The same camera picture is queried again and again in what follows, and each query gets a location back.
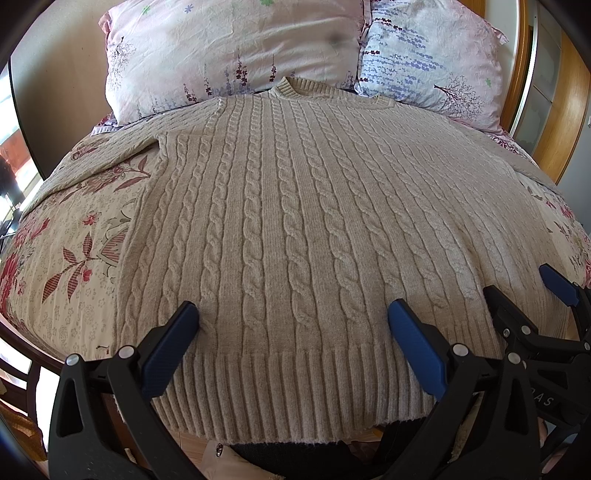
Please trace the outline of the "blue floral pillow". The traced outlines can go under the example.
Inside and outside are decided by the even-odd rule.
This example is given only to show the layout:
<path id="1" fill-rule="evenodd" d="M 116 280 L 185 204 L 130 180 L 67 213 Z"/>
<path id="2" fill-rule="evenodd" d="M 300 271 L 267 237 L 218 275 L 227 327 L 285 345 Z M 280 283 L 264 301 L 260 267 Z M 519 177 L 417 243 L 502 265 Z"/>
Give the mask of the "blue floral pillow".
<path id="1" fill-rule="evenodd" d="M 373 1 L 355 91 L 501 130 L 505 35 L 459 1 Z"/>

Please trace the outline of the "pink floral pillow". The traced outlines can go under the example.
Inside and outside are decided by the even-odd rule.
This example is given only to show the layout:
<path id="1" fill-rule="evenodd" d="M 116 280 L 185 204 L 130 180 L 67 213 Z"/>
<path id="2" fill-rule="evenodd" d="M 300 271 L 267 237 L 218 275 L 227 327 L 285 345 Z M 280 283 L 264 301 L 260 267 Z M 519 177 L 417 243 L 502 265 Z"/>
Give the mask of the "pink floral pillow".
<path id="1" fill-rule="evenodd" d="M 367 1 L 124 1 L 103 14 L 120 125 L 284 77 L 352 88 Z"/>

